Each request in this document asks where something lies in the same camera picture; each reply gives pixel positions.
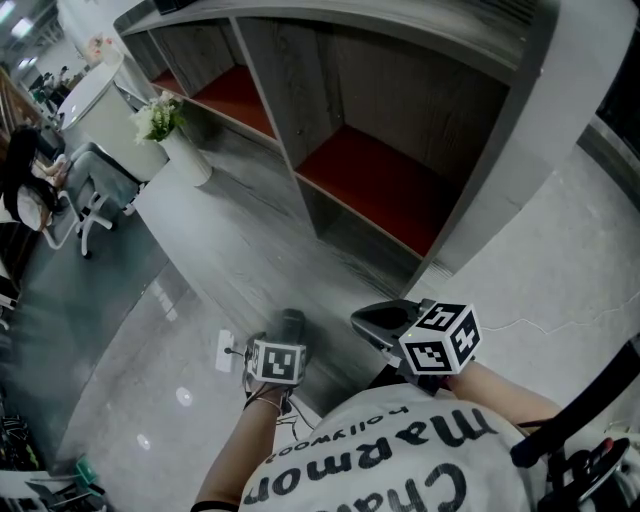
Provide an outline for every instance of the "black hair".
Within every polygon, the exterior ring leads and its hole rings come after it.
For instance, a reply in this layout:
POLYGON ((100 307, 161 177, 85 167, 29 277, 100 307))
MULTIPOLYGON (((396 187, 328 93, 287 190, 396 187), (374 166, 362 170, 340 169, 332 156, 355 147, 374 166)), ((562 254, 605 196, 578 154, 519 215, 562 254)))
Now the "black hair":
POLYGON ((24 186, 35 192, 51 213, 57 213, 58 195, 46 180, 31 173, 38 150, 39 134, 29 126, 21 126, 11 134, 7 159, 2 166, 1 190, 4 207, 14 220, 22 221, 18 214, 18 190, 24 186))

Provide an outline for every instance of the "red shelf surface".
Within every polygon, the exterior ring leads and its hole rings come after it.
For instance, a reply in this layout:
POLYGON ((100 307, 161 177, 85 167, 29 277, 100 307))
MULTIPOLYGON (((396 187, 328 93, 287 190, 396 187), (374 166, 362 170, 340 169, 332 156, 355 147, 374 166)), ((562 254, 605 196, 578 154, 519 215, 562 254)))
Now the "red shelf surface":
POLYGON ((196 94, 193 101, 275 139, 260 95, 245 66, 235 66, 196 94))
POLYGON ((422 256, 458 197, 433 171, 348 126, 297 172, 422 256))
POLYGON ((180 87, 180 84, 176 80, 176 77, 173 76, 173 73, 168 69, 151 83, 157 85, 158 87, 162 87, 163 89, 168 89, 171 92, 175 92, 176 94, 184 96, 182 87, 180 87))

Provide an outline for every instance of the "tile floor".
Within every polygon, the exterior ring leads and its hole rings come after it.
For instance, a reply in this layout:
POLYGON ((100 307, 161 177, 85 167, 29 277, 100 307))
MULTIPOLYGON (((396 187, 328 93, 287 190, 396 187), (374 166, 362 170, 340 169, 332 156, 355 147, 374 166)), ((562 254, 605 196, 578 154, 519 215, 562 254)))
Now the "tile floor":
MULTIPOLYGON (((478 307, 482 361, 564 404, 640 330, 639 270, 640 214, 576 149, 437 293, 478 307)), ((416 298, 421 293, 414 290, 416 298)), ((118 510, 191 504, 243 404, 239 365, 231 374, 213 370, 223 328, 239 339, 246 334, 168 266, 93 373, 59 457, 87 453, 118 510), (177 400, 180 387, 191 406, 177 400)), ((637 408, 628 394, 601 424, 637 408)))
POLYGON ((39 240, 22 278, 12 353, 0 371, 9 407, 27 418, 48 462, 104 350, 167 264, 139 216, 118 214, 117 222, 113 233, 92 230, 89 261, 75 236, 59 251, 39 240))
MULTIPOLYGON (((222 310, 205 307, 170 264, 93 373, 58 458, 86 453, 117 510, 188 510, 192 504, 244 405, 240 361, 231 373, 214 369, 220 329, 238 332, 222 310), (188 406, 177 398, 181 388, 188 390, 188 406)), ((289 429, 278 427, 276 446, 293 442, 289 429)), ((301 421, 296 431, 309 432, 301 421)))

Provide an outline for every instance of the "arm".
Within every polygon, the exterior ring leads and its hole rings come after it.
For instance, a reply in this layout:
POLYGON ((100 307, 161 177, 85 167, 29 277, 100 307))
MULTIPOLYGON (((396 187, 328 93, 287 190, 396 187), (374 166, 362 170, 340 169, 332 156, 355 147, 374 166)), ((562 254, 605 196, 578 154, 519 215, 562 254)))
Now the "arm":
MULTIPOLYGON (((263 396, 280 403, 280 391, 263 396)), ((278 410, 263 401, 254 401, 242 412, 231 437, 202 482, 196 503, 221 501, 240 505, 242 490, 256 468, 271 455, 278 410)))
POLYGON ((460 400, 483 405, 513 425, 553 418, 561 410, 551 400, 529 391, 471 361, 447 384, 460 400))

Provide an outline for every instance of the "white wall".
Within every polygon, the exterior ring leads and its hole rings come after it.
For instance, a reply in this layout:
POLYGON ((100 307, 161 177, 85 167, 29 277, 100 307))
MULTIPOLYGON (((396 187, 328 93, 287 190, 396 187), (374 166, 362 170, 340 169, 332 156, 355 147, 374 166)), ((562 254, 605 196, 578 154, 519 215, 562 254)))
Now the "white wall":
POLYGON ((63 66, 67 66, 69 71, 65 75, 66 78, 77 75, 86 65, 84 57, 67 37, 50 46, 36 62, 36 68, 43 75, 49 72, 56 76, 63 66))
POLYGON ((89 39, 102 33, 124 50, 113 22, 139 3, 141 0, 58 0, 59 21, 78 48, 85 48, 89 39))
MULTIPOLYGON (((58 0, 58 20, 67 37, 84 51, 89 40, 98 34, 111 37, 115 47, 128 55, 127 49, 113 28, 113 22, 142 0, 58 0)), ((139 98, 155 95, 137 66, 125 61, 116 83, 139 98)))

